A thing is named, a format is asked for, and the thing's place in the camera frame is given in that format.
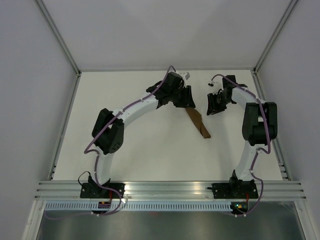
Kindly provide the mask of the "brown cloth napkin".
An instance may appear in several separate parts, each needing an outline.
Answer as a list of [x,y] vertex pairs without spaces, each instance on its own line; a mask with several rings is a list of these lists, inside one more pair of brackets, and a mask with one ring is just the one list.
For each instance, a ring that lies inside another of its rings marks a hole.
[[202,115],[195,108],[185,108],[190,120],[204,139],[210,139],[211,135],[203,123]]

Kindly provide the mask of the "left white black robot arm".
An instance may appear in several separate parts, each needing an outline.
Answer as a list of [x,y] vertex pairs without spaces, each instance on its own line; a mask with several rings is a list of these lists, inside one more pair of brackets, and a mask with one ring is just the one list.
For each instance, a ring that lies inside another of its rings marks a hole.
[[85,148],[84,153],[96,153],[93,167],[91,191],[98,198],[109,193],[109,173],[114,153],[124,143],[125,128],[143,115],[172,103],[176,108],[196,107],[190,85],[188,72],[180,73],[169,67],[163,80],[148,87],[145,92],[132,103],[115,110],[102,109],[92,130],[93,140]]

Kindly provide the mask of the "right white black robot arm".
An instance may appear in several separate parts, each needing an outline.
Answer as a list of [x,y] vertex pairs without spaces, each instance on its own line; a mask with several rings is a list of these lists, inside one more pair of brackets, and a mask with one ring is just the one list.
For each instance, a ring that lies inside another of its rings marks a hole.
[[222,77],[222,89],[207,95],[208,116],[222,113],[228,104],[238,104],[244,110],[242,137],[245,140],[239,164],[233,170],[227,184],[228,192],[235,198],[255,185],[254,166],[259,153],[271,153],[271,141],[278,135],[278,107],[275,102],[258,98],[245,84],[239,84],[234,75],[216,74]]

